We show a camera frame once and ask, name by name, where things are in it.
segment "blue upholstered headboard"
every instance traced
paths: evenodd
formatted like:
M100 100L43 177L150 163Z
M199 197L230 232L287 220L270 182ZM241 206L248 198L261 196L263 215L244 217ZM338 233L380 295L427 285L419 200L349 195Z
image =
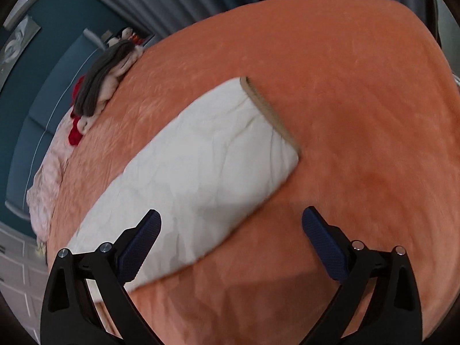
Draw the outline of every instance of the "blue upholstered headboard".
M43 161L59 122L70 108L72 90L99 57L104 44L85 30L50 72L24 120L6 186L6 207L30 219L26 192Z

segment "framed picture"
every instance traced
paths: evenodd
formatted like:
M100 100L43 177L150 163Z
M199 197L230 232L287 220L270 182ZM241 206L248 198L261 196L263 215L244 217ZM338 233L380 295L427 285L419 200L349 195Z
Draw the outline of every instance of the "framed picture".
M0 51L0 91L15 63L40 28L31 17L26 16L6 41Z

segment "brown edge of pillowcase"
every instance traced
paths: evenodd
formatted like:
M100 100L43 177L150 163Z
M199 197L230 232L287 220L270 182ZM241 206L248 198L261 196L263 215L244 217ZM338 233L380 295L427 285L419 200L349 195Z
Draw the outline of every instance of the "brown edge of pillowcase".
M268 103L265 98L257 91L254 84L247 76L240 77L241 87L244 89L251 101L256 105L256 108L262 113L265 119L273 126L283 139L285 139L300 156L302 149L300 144L295 140L294 136L289 132L284 123L281 121L278 113Z

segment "white cabinet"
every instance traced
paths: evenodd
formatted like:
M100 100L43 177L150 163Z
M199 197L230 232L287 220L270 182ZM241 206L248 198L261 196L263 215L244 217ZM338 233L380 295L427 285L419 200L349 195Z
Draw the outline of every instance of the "white cabinet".
M40 314L48 280L36 242L0 222L0 292L19 322L40 343Z

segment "red cloth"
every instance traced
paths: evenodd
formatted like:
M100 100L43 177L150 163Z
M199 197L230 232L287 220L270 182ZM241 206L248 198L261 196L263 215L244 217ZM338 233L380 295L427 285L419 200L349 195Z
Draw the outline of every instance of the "red cloth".
M78 91L80 90L81 84L83 83L83 79L85 76L81 76L77 83L75 84L74 90L72 92L72 105L75 104L75 99L77 98ZM70 131L70 134L68 135L68 142L72 146L76 146L80 143L83 135L78 131L77 124L78 121L81 119L81 117L77 116L74 111L72 110L72 113L70 113L70 117L74 120L74 126L72 127L72 130Z

